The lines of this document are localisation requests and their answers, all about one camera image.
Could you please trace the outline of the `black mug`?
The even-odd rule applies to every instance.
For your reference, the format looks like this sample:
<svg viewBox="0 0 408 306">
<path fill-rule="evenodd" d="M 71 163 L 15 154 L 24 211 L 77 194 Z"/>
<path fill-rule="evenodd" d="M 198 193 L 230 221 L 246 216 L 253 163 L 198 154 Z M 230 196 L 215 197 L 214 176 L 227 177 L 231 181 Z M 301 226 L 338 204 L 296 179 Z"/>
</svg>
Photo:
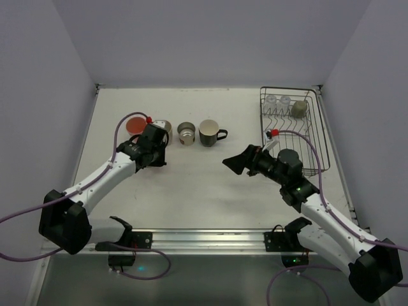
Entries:
<svg viewBox="0 0 408 306">
<path fill-rule="evenodd" d="M 228 131 L 220 129 L 216 121 L 206 119 L 199 126 L 200 142 L 204 147 L 212 147 L 219 140 L 227 138 Z"/>
</svg>

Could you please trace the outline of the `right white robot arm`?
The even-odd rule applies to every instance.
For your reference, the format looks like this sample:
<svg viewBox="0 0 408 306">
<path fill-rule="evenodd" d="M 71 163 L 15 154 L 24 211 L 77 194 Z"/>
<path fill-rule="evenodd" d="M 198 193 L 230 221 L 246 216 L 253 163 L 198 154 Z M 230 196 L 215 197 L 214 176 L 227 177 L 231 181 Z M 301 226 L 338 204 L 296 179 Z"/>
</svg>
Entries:
<svg viewBox="0 0 408 306">
<path fill-rule="evenodd" d="M 396 245 L 382 241 L 355 225 L 303 175 L 296 151 L 281 150 L 272 157 L 261 147 L 249 145 L 241 154 L 223 160 L 237 175 L 262 174 L 280 185 L 286 204 L 301 214 L 287 224 L 284 237 L 290 247 L 313 251 L 345 274 L 354 291 L 373 303 L 403 279 Z"/>
</svg>

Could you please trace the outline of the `tall pink plastic cup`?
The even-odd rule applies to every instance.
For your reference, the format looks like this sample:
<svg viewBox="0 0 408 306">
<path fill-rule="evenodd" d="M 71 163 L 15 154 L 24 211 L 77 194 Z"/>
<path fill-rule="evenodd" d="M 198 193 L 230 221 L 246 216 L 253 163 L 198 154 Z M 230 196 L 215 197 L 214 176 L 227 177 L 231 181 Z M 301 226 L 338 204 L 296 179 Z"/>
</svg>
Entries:
<svg viewBox="0 0 408 306">
<path fill-rule="evenodd" d="M 143 133 L 147 121 L 144 117 L 132 117 L 126 122 L 126 131 L 130 136 L 140 135 Z"/>
</svg>

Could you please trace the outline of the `metal cup with cream label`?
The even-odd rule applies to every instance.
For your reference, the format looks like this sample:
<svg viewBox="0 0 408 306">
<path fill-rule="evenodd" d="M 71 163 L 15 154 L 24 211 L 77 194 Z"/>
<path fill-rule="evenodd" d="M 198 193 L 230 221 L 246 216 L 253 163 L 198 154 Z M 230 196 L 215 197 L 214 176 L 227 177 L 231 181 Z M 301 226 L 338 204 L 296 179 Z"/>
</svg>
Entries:
<svg viewBox="0 0 408 306">
<path fill-rule="evenodd" d="M 182 122 L 177 127 L 179 141 L 182 145 L 190 146 L 196 139 L 196 128 L 191 122 Z"/>
</svg>

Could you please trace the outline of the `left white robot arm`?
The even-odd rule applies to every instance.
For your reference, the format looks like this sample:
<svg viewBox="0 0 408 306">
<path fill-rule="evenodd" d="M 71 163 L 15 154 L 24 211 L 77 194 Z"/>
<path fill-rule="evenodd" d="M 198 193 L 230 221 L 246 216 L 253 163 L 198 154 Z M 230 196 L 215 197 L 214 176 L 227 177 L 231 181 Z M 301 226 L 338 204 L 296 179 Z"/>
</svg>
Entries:
<svg viewBox="0 0 408 306">
<path fill-rule="evenodd" d="M 39 233 L 69 254 L 87 244 L 133 247 L 133 227 L 115 216 L 91 219 L 96 205 L 123 180 L 146 167 L 166 165 L 169 134 L 164 121 L 147 124 L 143 132 L 114 145 L 111 158 L 83 181 L 63 192 L 50 191 L 44 198 Z"/>
</svg>

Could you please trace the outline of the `beige plastic cup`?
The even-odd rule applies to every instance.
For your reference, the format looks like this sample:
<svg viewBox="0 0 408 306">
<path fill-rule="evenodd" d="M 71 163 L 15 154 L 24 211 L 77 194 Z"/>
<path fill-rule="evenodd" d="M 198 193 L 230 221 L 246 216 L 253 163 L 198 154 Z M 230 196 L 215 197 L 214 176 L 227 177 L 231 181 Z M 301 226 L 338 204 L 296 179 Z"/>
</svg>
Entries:
<svg viewBox="0 0 408 306">
<path fill-rule="evenodd" d="M 172 125 L 171 128 L 167 131 L 168 132 L 168 145 L 171 145 L 172 140 L 173 140 L 173 130 L 172 130 Z"/>
</svg>

